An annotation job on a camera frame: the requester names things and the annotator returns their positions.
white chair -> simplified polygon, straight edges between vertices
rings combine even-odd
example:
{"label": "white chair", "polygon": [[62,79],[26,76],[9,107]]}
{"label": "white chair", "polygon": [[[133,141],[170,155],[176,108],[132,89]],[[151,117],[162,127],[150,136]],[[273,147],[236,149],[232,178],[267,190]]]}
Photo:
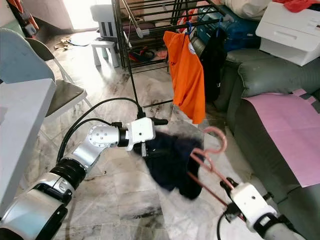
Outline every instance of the white chair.
{"label": "white chair", "polygon": [[108,56],[108,61],[113,67],[118,67],[115,47],[117,42],[117,29],[111,4],[93,5],[90,7],[92,18],[99,23],[101,37],[108,40],[95,40],[91,43],[94,64],[100,66],[97,48],[102,49],[103,56]]}
{"label": "white chair", "polygon": [[[88,101],[87,92],[84,88],[75,85],[72,78],[67,74],[65,69],[61,66],[55,56],[42,42],[33,39],[25,38],[25,40],[30,44],[34,52],[43,60],[49,61],[53,60],[59,67],[63,80],[56,79],[56,90],[53,95],[49,110],[44,118],[43,123],[48,123],[74,107],[76,104],[84,100],[86,104],[92,108],[91,103]],[[44,138],[50,142],[55,148],[58,146],[49,138],[49,136],[42,130],[40,133]]]}

orange t-shirt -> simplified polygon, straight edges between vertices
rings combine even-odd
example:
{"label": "orange t-shirt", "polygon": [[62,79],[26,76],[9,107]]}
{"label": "orange t-shirt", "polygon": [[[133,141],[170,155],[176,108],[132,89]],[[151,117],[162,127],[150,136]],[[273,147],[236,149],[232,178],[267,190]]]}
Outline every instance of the orange t-shirt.
{"label": "orange t-shirt", "polygon": [[168,49],[174,91],[173,103],[180,107],[192,123],[205,118],[205,78],[202,64],[189,36],[166,31],[163,41]]}

white cloth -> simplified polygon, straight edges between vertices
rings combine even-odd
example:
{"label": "white cloth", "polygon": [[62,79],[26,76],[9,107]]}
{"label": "white cloth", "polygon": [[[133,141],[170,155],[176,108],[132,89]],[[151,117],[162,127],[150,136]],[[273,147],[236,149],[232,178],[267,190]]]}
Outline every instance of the white cloth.
{"label": "white cloth", "polygon": [[271,1],[272,0],[221,0],[221,3],[225,4],[236,15],[243,19],[259,21]]}

sunlight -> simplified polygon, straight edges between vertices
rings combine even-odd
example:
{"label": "sunlight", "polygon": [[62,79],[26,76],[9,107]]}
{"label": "sunlight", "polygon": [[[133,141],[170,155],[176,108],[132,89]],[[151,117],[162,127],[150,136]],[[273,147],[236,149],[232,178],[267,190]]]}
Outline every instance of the sunlight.
{"label": "sunlight", "polygon": [[75,30],[98,28],[98,23],[92,19],[90,7],[96,4],[111,4],[111,0],[63,0],[63,2]]}

marble floor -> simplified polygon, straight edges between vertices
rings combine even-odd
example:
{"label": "marble floor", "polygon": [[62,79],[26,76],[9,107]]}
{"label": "marble floor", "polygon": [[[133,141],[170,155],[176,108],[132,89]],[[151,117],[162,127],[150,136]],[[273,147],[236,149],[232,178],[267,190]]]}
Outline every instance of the marble floor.
{"label": "marble floor", "polygon": [[[94,39],[97,33],[77,33]],[[114,97],[133,98],[133,88],[128,73],[120,67],[110,67],[100,56],[101,66],[96,67],[91,46],[73,46],[70,50],[54,50],[54,45],[62,36],[53,37],[48,43],[60,64],[70,74],[74,82],[84,87],[92,105]],[[59,69],[48,62],[57,79]],[[138,100],[141,105],[170,100],[173,97],[171,77],[166,68],[136,73],[134,75]],[[56,120],[44,124],[41,129],[53,143],[60,145],[71,126],[89,107],[81,102]],[[136,118],[134,105],[126,101],[114,101],[97,108],[99,117],[108,122],[128,123]],[[218,126],[227,136],[227,150],[213,155],[216,167],[235,181],[251,181],[259,185],[252,170],[244,160],[232,134],[225,126],[223,114],[208,104],[206,119],[202,124],[192,121],[172,103],[145,109],[148,117],[169,120],[166,126],[157,127],[167,133],[186,136],[200,136],[204,147],[214,147],[219,141],[202,130],[209,125]],[[80,128],[70,139],[67,151],[79,143],[87,134],[90,124]],[[30,184],[41,174],[55,165],[57,148],[38,136],[33,157],[25,170]],[[200,178],[219,196],[229,202],[219,179],[204,170]],[[68,215],[57,233],[55,240],[216,240],[216,226],[223,206],[208,192],[202,190],[193,201],[179,195],[177,191],[161,189],[151,178],[143,159],[132,152],[120,148],[105,150],[88,177],[76,190],[68,205]],[[259,240],[257,234],[249,232],[239,219],[221,224],[222,240]]]}

